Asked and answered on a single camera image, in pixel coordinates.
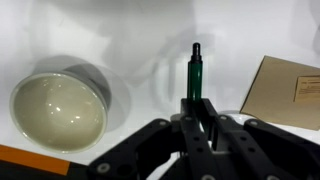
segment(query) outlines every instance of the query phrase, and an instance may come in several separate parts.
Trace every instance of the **cardboard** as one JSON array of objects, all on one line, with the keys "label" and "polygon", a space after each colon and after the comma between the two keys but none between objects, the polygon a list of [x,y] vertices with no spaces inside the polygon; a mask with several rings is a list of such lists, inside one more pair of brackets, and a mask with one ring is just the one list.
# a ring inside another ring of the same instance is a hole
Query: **cardboard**
[{"label": "cardboard", "polygon": [[267,122],[319,130],[319,77],[318,68],[265,56],[241,113]]}]

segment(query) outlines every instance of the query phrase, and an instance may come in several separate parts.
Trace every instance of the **cardboard box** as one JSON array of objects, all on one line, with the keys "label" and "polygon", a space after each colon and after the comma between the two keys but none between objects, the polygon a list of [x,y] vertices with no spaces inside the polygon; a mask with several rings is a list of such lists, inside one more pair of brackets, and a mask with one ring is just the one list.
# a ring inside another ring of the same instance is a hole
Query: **cardboard box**
[{"label": "cardboard box", "polygon": [[320,69],[265,56],[241,113],[319,130]]},{"label": "cardboard box", "polygon": [[86,180],[87,166],[0,145],[0,179]]}]

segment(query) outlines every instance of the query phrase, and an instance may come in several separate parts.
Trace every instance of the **white table surface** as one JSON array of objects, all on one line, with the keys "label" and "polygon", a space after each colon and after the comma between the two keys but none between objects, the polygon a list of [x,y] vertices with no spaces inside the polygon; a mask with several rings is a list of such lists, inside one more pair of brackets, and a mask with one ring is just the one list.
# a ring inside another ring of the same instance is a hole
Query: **white table surface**
[{"label": "white table surface", "polygon": [[[0,0],[0,144],[90,163],[179,112],[196,41],[203,97],[218,112],[236,112],[264,55],[320,67],[320,1]],[[9,97],[26,76],[67,68],[109,87],[109,126],[93,148],[57,154],[18,132]],[[279,127],[320,144],[318,131]]]}]

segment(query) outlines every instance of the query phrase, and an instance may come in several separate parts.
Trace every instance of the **white ceramic bowl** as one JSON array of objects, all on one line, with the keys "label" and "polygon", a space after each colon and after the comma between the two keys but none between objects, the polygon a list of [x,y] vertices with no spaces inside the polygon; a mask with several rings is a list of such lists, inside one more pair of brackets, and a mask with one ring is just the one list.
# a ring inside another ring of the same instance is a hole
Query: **white ceramic bowl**
[{"label": "white ceramic bowl", "polygon": [[79,152],[103,136],[106,103],[89,80],[66,73],[27,77],[14,89],[11,116],[32,142],[56,152]]}]

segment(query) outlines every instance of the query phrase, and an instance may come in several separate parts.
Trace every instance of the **screw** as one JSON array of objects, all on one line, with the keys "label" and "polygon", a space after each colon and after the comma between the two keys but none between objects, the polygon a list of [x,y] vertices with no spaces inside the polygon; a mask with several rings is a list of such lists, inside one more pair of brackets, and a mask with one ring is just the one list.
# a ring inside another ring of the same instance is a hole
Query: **screw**
[{"label": "screw", "polygon": [[97,171],[100,174],[104,174],[110,170],[110,165],[108,163],[102,163],[97,167]]},{"label": "screw", "polygon": [[227,120],[228,118],[226,116],[221,116],[220,119]]},{"label": "screw", "polygon": [[165,122],[165,121],[160,121],[160,123],[159,123],[161,126],[164,126],[164,125],[166,125],[167,123]]},{"label": "screw", "polygon": [[187,121],[191,121],[191,120],[192,120],[192,118],[189,117],[189,116],[187,116],[185,119],[186,119]]},{"label": "screw", "polygon": [[267,180],[280,180],[278,177],[276,177],[276,176],[273,176],[273,175],[269,175],[268,177],[267,177]]},{"label": "screw", "polygon": [[206,174],[202,176],[201,180],[216,180],[213,176]]},{"label": "screw", "polygon": [[250,121],[250,124],[254,125],[254,126],[258,126],[258,122],[257,121]]}]

